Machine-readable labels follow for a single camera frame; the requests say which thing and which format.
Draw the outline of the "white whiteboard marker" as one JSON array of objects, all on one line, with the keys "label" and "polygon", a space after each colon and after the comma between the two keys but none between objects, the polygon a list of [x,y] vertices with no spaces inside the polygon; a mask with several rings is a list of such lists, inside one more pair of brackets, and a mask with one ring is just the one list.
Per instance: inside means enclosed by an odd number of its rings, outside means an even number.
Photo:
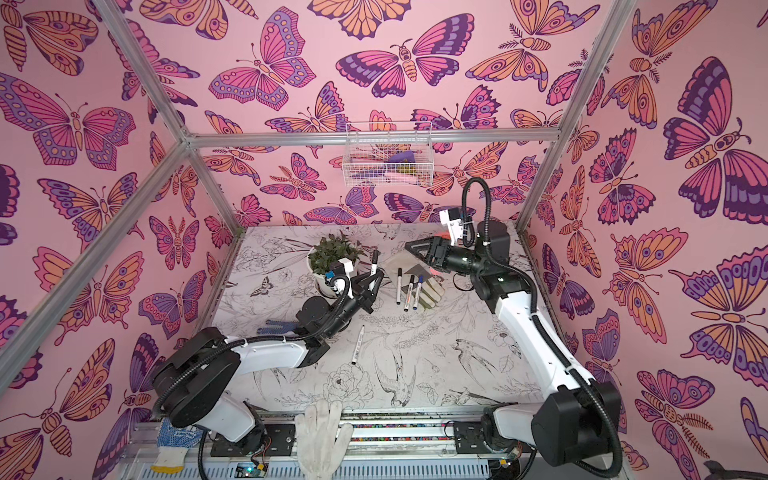
[{"label": "white whiteboard marker", "polygon": [[402,267],[398,267],[397,277],[396,277],[396,304],[397,305],[402,304],[402,285],[403,285],[403,270],[402,270]]}]

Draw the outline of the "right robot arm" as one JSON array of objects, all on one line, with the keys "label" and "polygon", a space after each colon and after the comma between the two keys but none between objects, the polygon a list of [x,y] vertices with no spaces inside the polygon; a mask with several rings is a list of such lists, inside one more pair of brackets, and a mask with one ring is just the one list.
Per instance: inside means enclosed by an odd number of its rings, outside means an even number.
[{"label": "right robot arm", "polygon": [[623,469],[621,395],[611,382],[596,380],[546,322],[535,281],[511,262],[512,244],[506,225],[489,220],[479,224],[471,246],[432,236],[410,241],[405,249],[433,270],[468,277],[537,381],[542,402],[496,408],[492,438],[525,443],[553,467],[573,464],[614,479]]}]

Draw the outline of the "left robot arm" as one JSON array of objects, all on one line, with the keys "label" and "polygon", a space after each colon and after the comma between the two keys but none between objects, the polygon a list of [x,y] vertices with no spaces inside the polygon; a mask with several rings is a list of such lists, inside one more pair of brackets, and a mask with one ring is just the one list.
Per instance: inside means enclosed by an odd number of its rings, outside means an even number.
[{"label": "left robot arm", "polygon": [[255,452],[266,438],[264,423],[255,406],[228,393],[230,385],[246,374],[319,362],[330,350],[329,339],[345,330],[356,313],[373,312],[384,277],[382,270],[337,276],[342,286],[338,298],[306,300],[288,336],[230,338],[216,327],[201,330],[154,373],[152,416],[168,419],[175,428],[207,430]]}]

